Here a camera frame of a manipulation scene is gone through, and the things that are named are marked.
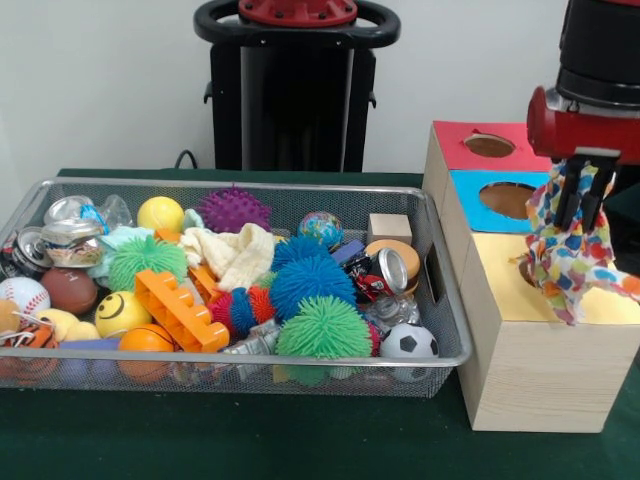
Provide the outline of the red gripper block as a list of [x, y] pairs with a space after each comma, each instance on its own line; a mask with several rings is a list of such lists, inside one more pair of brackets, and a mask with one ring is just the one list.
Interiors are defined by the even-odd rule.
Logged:
[[[617, 162], [639, 163], [639, 118], [562, 111], [553, 104], [556, 98], [554, 90], [534, 90], [527, 113], [528, 141], [538, 156], [567, 159], [554, 220], [557, 228], [568, 229], [580, 206], [582, 169], [590, 178], [582, 196], [582, 226], [585, 232], [591, 232], [607, 190], [615, 181]], [[612, 159], [588, 159], [586, 163], [585, 157], [575, 155]]]

